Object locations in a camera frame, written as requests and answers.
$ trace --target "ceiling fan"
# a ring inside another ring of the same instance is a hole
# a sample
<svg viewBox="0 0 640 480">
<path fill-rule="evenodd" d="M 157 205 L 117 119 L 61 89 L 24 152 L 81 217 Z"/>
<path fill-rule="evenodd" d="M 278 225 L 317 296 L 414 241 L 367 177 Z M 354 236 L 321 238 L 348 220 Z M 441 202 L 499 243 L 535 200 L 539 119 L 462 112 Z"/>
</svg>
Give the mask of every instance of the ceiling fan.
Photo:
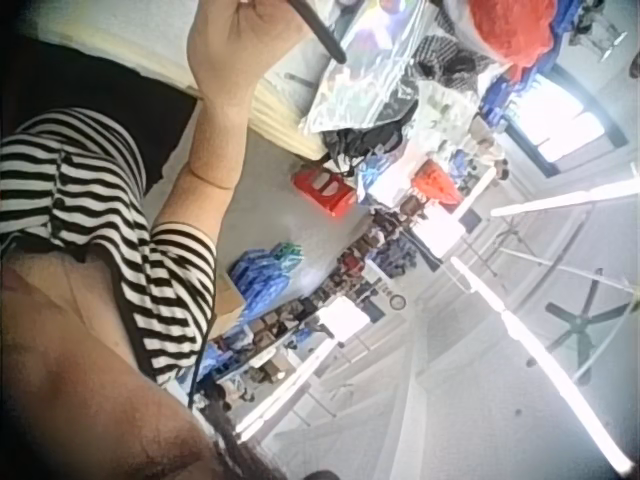
<svg viewBox="0 0 640 480">
<path fill-rule="evenodd" d="M 602 268 L 598 268 L 595 273 L 596 275 L 602 275 Z M 578 369 L 580 369 L 582 365 L 584 365 L 589 360 L 591 352 L 595 348 L 595 345 L 591 341 L 591 337 L 589 336 L 589 333 L 587 331 L 588 327 L 590 325 L 608 322 L 609 320 L 614 320 L 618 317 L 621 317 L 629 307 L 629 304 L 625 303 L 624 305 L 606 310 L 604 312 L 598 313 L 597 315 L 590 315 L 591 306 L 593 305 L 593 300 L 596 297 L 599 285 L 599 280 L 593 280 L 591 282 L 589 293 L 587 293 L 587 298 L 584 302 L 584 306 L 582 307 L 582 311 L 579 314 L 568 312 L 567 310 L 553 302 L 547 303 L 547 306 L 545 307 L 545 310 L 547 312 L 569 325 L 569 330 L 567 330 L 553 342 L 551 342 L 547 346 L 547 351 L 549 353 L 554 352 L 567 340 L 575 335 L 578 339 Z M 639 307 L 640 301 L 636 302 L 636 304 L 633 306 L 632 311 L 635 312 Z M 535 365 L 537 365 L 537 362 L 533 357 L 527 360 L 527 367 L 534 367 Z M 587 385 L 590 381 L 591 369 L 589 368 L 585 370 L 585 372 L 580 376 L 577 383 L 579 385 Z"/>
</svg>

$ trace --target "skin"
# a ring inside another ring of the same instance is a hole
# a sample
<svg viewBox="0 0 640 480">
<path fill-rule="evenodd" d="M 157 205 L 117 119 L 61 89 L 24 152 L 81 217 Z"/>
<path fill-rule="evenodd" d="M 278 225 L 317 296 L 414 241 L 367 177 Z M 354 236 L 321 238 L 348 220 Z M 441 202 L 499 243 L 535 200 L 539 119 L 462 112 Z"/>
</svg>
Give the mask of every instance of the skin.
<svg viewBox="0 0 640 480">
<path fill-rule="evenodd" d="M 200 2 L 188 57 L 204 105 L 157 222 L 217 240 L 254 88 L 304 35 L 284 0 Z M 63 478 L 223 478 L 191 413 L 137 370 L 97 257 L 80 264 L 64 253 L 14 252 L 3 262 L 1 325 L 2 415 Z M 0 476 L 22 478 L 10 460 L 0 454 Z"/>
</svg>

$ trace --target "striped shirt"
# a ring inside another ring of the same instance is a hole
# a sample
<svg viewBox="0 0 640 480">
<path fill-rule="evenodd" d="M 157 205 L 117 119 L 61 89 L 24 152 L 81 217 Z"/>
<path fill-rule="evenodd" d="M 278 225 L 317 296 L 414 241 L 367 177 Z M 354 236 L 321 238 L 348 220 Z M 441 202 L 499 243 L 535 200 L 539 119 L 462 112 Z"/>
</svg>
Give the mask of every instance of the striped shirt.
<svg viewBox="0 0 640 480">
<path fill-rule="evenodd" d="M 165 384 L 195 363 L 213 312 L 215 246 L 196 228 L 149 228 L 136 143 L 72 108 L 26 123 L 0 147 L 0 259 L 9 250 L 89 251 L 112 271 L 138 367 Z"/>
</svg>

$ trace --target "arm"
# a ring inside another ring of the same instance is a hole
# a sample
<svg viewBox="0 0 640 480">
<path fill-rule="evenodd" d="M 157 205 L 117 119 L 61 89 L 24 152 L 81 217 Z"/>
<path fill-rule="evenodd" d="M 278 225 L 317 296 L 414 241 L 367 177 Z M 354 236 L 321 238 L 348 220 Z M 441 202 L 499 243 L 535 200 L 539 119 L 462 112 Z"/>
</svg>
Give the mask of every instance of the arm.
<svg viewBox="0 0 640 480">
<path fill-rule="evenodd" d="M 215 242 L 240 179 L 255 87 L 306 34 L 284 0 L 201 0 L 189 65 L 203 97 L 189 161 L 156 224 L 181 222 Z"/>
<path fill-rule="evenodd" d="M 215 242 L 224 214 L 240 180 L 247 140 L 245 106 L 216 107 L 204 102 L 189 160 L 176 179 L 156 224 L 195 226 Z"/>
</svg>

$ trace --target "fan blade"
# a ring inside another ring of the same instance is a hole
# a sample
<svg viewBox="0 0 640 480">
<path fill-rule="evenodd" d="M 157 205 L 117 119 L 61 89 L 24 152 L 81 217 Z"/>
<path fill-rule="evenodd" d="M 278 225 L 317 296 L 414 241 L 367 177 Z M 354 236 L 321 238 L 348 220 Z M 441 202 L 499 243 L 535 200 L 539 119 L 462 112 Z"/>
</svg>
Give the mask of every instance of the fan blade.
<svg viewBox="0 0 640 480">
<path fill-rule="evenodd" d="M 596 275 L 602 275 L 603 270 L 601 268 L 596 270 Z M 587 294 L 587 299 L 584 302 L 584 307 L 582 307 L 582 312 L 580 312 L 580 316 L 586 317 L 589 315 L 589 310 L 591 310 L 591 305 L 593 305 L 593 300 L 596 298 L 596 293 L 598 292 L 598 287 L 600 286 L 599 280 L 593 280 L 591 282 L 591 286 L 589 287 L 589 293 Z"/>
<path fill-rule="evenodd" d="M 609 320 L 613 320 L 614 318 L 621 317 L 627 310 L 628 306 L 629 304 L 625 303 L 624 305 L 620 305 L 619 307 L 612 308 L 611 310 L 606 310 L 602 313 L 594 315 L 589 319 L 589 325 L 593 325 L 594 323 L 608 322 Z"/>
<path fill-rule="evenodd" d="M 578 318 L 577 315 L 567 312 L 564 308 L 552 302 L 547 303 L 544 309 L 554 317 L 559 318 L 563 322 L 567 322 L 569 325 L 573 325 Z"/>
<path fill-rule="evenodd" d="M 560 346 L 562 346 L 563 343 L 569 340 L 571 338 L 571 335 L 573 335 L 573 332 L 571 330 L 567 330 L 566 332 L 564 332 L 547 346 L 547 352 L 553 353 L 554 350 L 557 350 Z M 529 368 L 534 367 L 537 364 L 538 362 L 533 357 L 530 357 L 529 360 L 527 360 L 527 367 Z"/>
<path fill-rule="evenodd" d="M 578 369 L 582 368 L 582 366 L 587 363 L 589 357 L 591 356 L 591 349 L 593 348 L 593 343 L 591 343 L 591 338 L 585 332 L 578 334 Z M 578 379 L 578 384 L 586 385 L 591 381 L 591 369 L 585 370 L 585 372 L 580 375 Z"/>
</svg>

